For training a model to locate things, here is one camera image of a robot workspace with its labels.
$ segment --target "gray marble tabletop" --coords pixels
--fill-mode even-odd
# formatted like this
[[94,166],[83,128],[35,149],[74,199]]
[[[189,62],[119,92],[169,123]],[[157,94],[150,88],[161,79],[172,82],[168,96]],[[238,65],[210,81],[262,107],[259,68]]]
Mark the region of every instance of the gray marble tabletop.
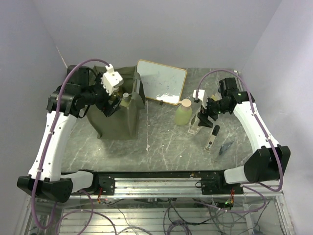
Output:
[[[200,107],[194,103],[193,90],[200,79],[211,69],[187,69],[181,100],[192,100],[193,114]],[[218,89],[218,81],[230,77],[218,72],[207,77],[202,89],[211,96]],[[178,106],[148,100],[145,110],[139,111],[138,139],[128,141],[99,140],[97,132],[87,118],[77,120],[67,142],[62,162],[62,172],[79,169],[95,171],[169,171],[169,170],[219,170],[243,165],[252,148],[244,128],[232,114],[219,115],[214,124],[220,131],[210,151],[204,149],[211,128],[202,128],[194,136],[188,134],[188,125],[174,124]],[[235,140],[219,156],[223,143]]]

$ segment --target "green bottle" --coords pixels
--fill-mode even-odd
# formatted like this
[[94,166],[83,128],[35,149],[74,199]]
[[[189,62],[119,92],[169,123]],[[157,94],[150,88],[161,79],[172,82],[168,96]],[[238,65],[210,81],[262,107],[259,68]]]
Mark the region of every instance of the green bottle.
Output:
[[188,124],[192,114],[191,101],[189,99],[183,99],[179,103],[181,105],[176,110],[174,122],[178,126],[183,126]]

